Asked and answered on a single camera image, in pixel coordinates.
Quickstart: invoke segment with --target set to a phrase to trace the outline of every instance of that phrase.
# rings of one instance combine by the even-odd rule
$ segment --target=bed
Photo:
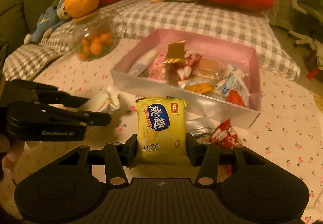
[[[311,223],[320,218],[323,215],[323,198],[321,200],[317,200],[317,198],[323,186],[323,139],[320,126],[320,120],[323,121],[323,119],[319,115],[321,113],[315,105],[313,94],[291,81],[299,75],[299,68],[280,47],[267,21],[261,16],[242,15],[238,12],[222,12],[219,9],[207,8],[207,14],[211,14],[211,10],[215,10],[212,12],[213,15],[218,14],[217,18],[213,16],[213,20],[208,22],[207,17],[204,20],[202,19],[201,15],[205,12],[199,7],[201,5],[192,4],[186,5],[188,9],[182,8],[183,10],[178,13],[184,15],[184,18],[187,14],[195,15],[193,18],[198,17],[198,21],[192,22],[191,17],[187,16],[188,20],[178,20],[184,21],[184,25],[182,23],[177,25],[172,22],[176,18],[174,7],[183,6],[181,4],[167,3],[164,7],[169,6],[168,9],[160,7],[157,9],[158,7],[149,4],[148,0],[126,0],[123,2],[119,2],[114,7],[101,9],[101,15],[105,15],[107,12],[117,12],[114,16],[114,23],[116,28],[120,29],[120,36],[125,37],[109,55],[92,62],[80,62],[73,52],[69,52],[67,38],[72,33],[73,23],[68,23],[59,28],[60,34],[58,32],[53,33],[50,39],[42,41],[38,46],[44,50],[51,48],[52,51],[59,54],[60,58],[40,73],[38,72],[39,74],[35,71],[33,77],[30,76],[28,79],[35,78],[35,82],[58,86],[59,90],[69,92],[72,95],[93,97],[108,86],[113,86],[110,75],[112,66],[129,52],[140,41],[139,39],[155,28],[193,31],[253,46],[258,53],[259,64],[262,69],[263,110],[249,130],[239,128],[236,128],[236,130],[245,146],[295,174],[305,182],[310,191],[310,201],[303,215],[304,222]],[[134,9],[124,9],[127,7],[125,2],[132,5]],[[142,3],[148,8],[145,15],[140,15],[140,10],[136,9],[142,7]],[[165,20],[163,20],[163,17],[156,16],[156,11],[160,15],[168,16],[165,16]],[[219,24],[219,21],[223,21],[223,32],[216,35],[217,31],[220,32],[217,29],[220,27],[215,27]],[[251,28],[249,37],[245,32],[244,39],[239,38],[241,26]],[[9,76],[8,66],[7,78],[17,78],[15,75]],[[27,73],[23,68],[19,71],[12,68],[11,71],[12,73],[16,72],[18,77]],[[115,111],[112,122],[107,127],[90,128],[83,142],[42,142],[34,148],[27,147],[18,161],[15,181],[19,183],[26,176],[79,145],[89,145],[91,149],[102,149],[107,143],[124,143],[133,133],[136,133],[137,115],[134,102],[140,98],[140,95],[130,95],[125,92],[117,93],[121,108]],[[194,118],[197,117],[193,114],[187,114],[187,119]],[[178,165],[172,167],[141,165],[134,169],[125,170],[129,179],[132,177],[191,177],[195,179],[198,168]],[[93,175],[104,181],[104,171],[101,167],[94,167]],[[5,178],[0,183],[0,193],[2,194],[0,203],[6,210],[18,216],[19,213],[13,200],[14,189],[14,183]]]

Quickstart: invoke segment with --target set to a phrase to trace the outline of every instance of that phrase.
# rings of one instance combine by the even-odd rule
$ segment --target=plaid fabric
[[[194,3],[149,3],[149,0],[121,0],[101,8],[99,15],[112,22],[118,38],[142,39],[158,28],[194,32],[255,48],[262,70],[276,72],[291,80],[300,75],[299,67],[282,49],[263,16]],[[24,46],[17,49],[5,63],[7,79],[35,77],[34,74],[38,74],[46,65],[38,63],[45,60],[48,63],[70,51],[69,41],[76,26],[70,21],[57,28],[48,39],[40,42],[39,49],[33,50],[33,56],[22,56],[26,54],[26,49],[21,49],[26,48]],[[41,50],[47,50],[48,56],[40,56]]]
[[[31,81],[48,63],[61,56],[61,53],[47,47],[36,44],[23,45],[6,58],[3,74],[8,81]]]

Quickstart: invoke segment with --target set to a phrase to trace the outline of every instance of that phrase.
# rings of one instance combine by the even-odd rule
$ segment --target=gold wrapper
[[[164,64],[185,63],[185,47],[186,41],[180,41],[168,45],[168,52]]]

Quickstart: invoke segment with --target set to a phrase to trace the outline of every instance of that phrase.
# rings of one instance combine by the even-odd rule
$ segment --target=glass jar
[[[75,21],[70,45],[82,61],[92,61],[109,54],[119,43],[109,17],[88,15]]]

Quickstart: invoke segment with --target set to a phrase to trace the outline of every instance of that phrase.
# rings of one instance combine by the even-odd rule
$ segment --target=storage box
[[[244,79],[249,88],[249,108],[223,102],[208,96],[189,92],[168,84],[127,74],[136,60],[158,44],[186,40],[185,50],[192,50],[221,64],[231,63],[249,76]],[[260,75],[256,51],[236,44],[194,33],[157,29],[140,41],[112,69],[111,75],[117,89],[141,96],[170,96],[185,99],[186,111],[218,121],[231,118],[232,125],[248,129],[261,111]]]

